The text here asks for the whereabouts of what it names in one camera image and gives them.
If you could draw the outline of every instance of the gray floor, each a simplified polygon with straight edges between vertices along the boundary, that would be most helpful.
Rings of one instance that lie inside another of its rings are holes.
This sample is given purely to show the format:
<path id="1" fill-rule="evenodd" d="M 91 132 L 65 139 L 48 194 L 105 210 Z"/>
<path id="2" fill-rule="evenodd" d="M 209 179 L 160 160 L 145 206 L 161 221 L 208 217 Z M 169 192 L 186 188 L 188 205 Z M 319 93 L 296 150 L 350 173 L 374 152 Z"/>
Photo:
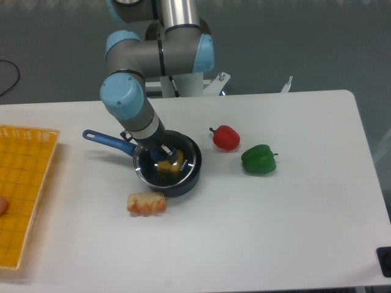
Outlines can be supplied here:
<path id="1" fill-rule="evenodd" d="M 0 59 L 21 70 L 0 104 L 97 100 L 104 44 L 119 29 L 143 36 L 148 22 L 119 25 L 103 0 L 0 1 Z M 228 93 L 347 89 L 355 94 L 370 148 L 391 127 L 391 1 L 199 0 Z M 15 78 L 0 63 L 0 92 Z M 391 152 L 376 164 L 391 210 Z"/>

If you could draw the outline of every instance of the white table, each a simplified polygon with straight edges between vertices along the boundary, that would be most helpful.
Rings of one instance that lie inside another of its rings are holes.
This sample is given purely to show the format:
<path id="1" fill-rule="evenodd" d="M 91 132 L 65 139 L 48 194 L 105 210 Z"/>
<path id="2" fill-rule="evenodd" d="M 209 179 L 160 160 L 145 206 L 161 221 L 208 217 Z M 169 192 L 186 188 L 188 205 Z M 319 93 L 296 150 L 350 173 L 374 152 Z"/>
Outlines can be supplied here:
<path id="1" fill-rule="evenodd" d="M 61 130 L 19 272 L 0 292 L 231 292 L 390 284 L 376 249 L 391 245 L 386 207 L 356 102 L 347 91 L 153 99 L 167 129 L 202 150 L 196 187 L 167 211 L 135 217 L 148 187 L 125 153 L 84 140 L 118 136 L 101 102 L 0 106 L 0 123 Z M 215 149 L 209 127 L 241 135 Z M 266 143 L 277 170 L 245 175 Z"/>

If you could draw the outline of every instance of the orange object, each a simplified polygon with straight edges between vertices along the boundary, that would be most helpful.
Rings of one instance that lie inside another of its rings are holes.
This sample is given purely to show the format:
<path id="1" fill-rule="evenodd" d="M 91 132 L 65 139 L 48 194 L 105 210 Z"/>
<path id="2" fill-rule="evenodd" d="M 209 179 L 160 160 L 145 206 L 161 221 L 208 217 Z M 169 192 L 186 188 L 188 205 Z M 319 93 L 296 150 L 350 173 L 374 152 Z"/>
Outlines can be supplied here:
<path id="1" fill-rule="evenodd" d="M 8 201 L 5 197 L 0 197 L 0 215 L 5 212 L 8 207 Z"/>
<path id="2" fill-rule="evenodd" d="M 0 125 L 0 269 L 19 268 L 58 130 Z"/>
<path id="3" fill-rule="evenodd" d="M 131 194 L 128 197 L 126 209 L 136 214 L 163 212 L 166 210 L 166 200 L 162 192 Z"/>

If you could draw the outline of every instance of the black cable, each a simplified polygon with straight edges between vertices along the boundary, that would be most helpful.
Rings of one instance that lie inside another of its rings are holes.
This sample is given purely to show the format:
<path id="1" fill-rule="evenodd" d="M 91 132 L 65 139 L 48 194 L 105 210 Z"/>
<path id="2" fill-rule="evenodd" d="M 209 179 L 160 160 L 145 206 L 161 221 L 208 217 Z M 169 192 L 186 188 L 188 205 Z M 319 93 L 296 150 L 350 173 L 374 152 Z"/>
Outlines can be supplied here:
<path id="1" fill-rule="evenodd" d="M 17 65 L 11 61 L 0 59 L 0 62 L 5 62 L 5 63 L 11 64 L 12 66 L 14 66 L 16 68 L 16 70 L 18 72 L 18 78 L 16 79 L 16 81 L 9 88 L 7 88 L 5 91 L 0 93 L 0 97 L 1 97 L 2 95 L 5 95 L 9 90 L 11 90 L 14 86 L 16 86 L 16 84 L 18 83 L 19 78 L 20 78 L 20 71 L 19 71 L 19 68 L 17 67 Z"/>

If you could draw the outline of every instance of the black object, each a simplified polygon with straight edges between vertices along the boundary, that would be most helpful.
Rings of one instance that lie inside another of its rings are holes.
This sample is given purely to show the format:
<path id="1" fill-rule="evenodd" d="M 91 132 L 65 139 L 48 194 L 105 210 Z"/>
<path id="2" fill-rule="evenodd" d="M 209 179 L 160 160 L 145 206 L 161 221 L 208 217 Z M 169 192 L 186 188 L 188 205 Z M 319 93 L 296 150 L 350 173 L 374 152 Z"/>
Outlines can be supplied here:
<path id="1" fill-rule="evenodd" d="M 386 278 L 391 278 L 391 247 L 379 247 L 378 253 L 380 268 Z"/>
<path id="2" fill-rule="evenodd" d="M 15 63 L 11 62 L 11 61 L 1 59 L 0 62 L 5 62 L 5 63 L 11 64 L 12 66 L 15 67 L 16 71 L 18 72 L 18 77 L 16 78 L 16 81 L 15 81 L 9 88 L 7 88 L 5 91 L 3 91 L 2 93 L 0 93 L 0 96 L 2 96 L 2 95 L 5 95 L 5 94 L 6 94 L 9 90 L 11 90 L 14 86 L 16 86 L 16 84 L 19 82 L 19 79 L 20 79 L 20 71 L 19 71 L 18 66 L 17 66 Z"/>
<path id="3" fill-rule="evenodd" d="M 200 148 L 195 141 L 179 132 L 165 131 L 164 138 L 167 145 L 172 145 L 183 153 L 183 162 L 181 162 L 177 172 L 159 170 L 158 154 L 153 152 L 154 149 L 135 145 L 126 140 L 89 129 L 83 132 L 83 137 L 93 142 L 117 148 L 132 156 L 134 170 L 140 179 L 147 183 L 152 190 L 160 191 L 166 197 L 179 197 L 189 192 L 200 178 L 202 164 Z"/>
<path id="4" fill-rule="evenodd" d="M 186 136 L 187 139 L 192 143 L 195 149 L 195 156 L 197 162 L 194 165 L 194 169 L 189 177 L 187 177 L 181 184 L 161 190 L 160 188 L 151 187 L 154 191 L 161 191 L 164 193 L 165 197 L 179 197 L 180 195 L 188 193 L 190 190 L 196 186 L 198 179 L 200 178 L 201 164 L 202 164 L 202 155 L 201 150 L 198 145 L 190 137 Z"/>

